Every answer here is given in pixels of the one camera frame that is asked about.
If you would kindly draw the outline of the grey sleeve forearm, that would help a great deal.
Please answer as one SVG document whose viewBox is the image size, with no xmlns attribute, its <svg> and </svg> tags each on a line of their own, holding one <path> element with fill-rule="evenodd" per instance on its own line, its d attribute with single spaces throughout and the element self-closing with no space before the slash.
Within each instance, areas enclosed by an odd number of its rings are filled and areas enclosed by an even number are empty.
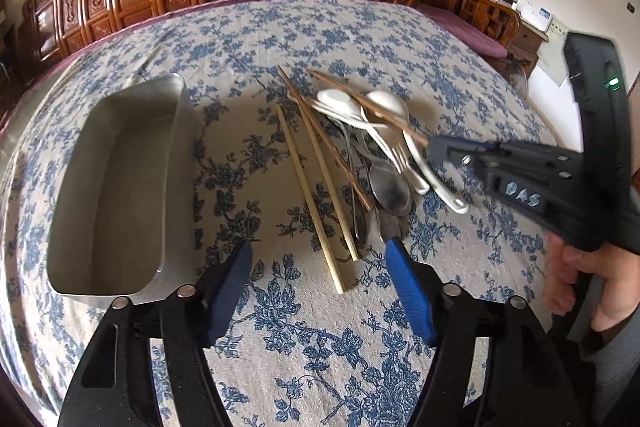
<svg viewBox="0 0 640 427">
<path fill-rule="evenodd" d="M 639 425 L 639 309 L 603 332 L 590 329 L 582 359 L 593 365 L 598 426 Z"/>
</svg>

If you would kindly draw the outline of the person's right hand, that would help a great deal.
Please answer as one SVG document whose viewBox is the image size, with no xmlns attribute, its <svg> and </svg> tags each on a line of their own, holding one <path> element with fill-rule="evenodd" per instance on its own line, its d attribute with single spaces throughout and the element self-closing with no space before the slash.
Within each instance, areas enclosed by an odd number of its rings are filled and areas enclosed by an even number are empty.
<svg viewBox="0 0 640 427">
<path fill-rule="evenodd" d="M 574 308 L 573 286 L 580 273 L 605 280 L 591 327 L 604 332 L 627 320 L 639 306 L 639 257 L 620 247 L 604 244 L 588 253 L 567 245 L 560 236 L 547 233 L 544 302 L 551 312 L 567 314 Z"/>
</svg>

